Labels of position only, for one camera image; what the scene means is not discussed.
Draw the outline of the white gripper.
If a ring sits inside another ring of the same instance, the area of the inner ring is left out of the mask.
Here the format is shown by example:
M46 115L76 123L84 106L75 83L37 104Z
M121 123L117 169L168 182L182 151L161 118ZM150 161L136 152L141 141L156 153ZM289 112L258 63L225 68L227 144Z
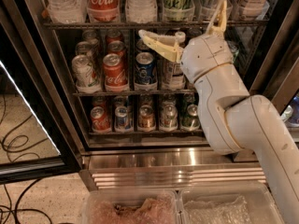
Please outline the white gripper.
M190 40L183 48L177 35L158 35L139 30L143 43L172 63L180 63L186 78L194 83L211 69L231 63L233 54L223 39L227 26L227 0L218 0L206 34Z

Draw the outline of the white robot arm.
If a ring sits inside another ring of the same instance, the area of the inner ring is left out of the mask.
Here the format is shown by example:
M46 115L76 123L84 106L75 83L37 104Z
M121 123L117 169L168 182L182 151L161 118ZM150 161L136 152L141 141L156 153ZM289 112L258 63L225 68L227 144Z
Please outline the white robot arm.
M299 224L299 149L274 105L250 95L224 39L227 0L218 0L206 32L186 47L176 35L138 32L144 44L178 63L199 94L198 116L206 140L225 155L254 151L286 224Z

